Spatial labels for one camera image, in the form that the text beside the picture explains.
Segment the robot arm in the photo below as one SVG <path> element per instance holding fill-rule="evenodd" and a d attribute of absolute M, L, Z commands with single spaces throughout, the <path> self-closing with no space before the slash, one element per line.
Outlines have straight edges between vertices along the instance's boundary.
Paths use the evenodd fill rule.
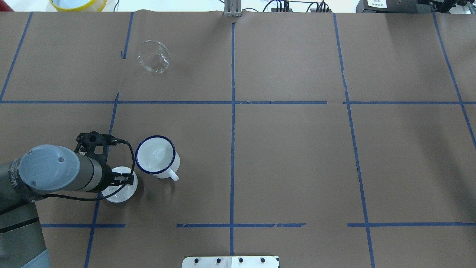
<path fill-rule="evenodd" d="M 108 149 L 131 144 L 110 134 L 80 133 L 74 150 L 45 144 L 1 165 L 1 267 L 48 268 L 49 251 L 44 240 L 36 202 L 47 198 L 99 201 L 72 197 L 58 191 L 100 193 L 109 186 L 119 190 L 134 184 L 135 159 L 129 173 L 114 172 L 107 164 Z"/>

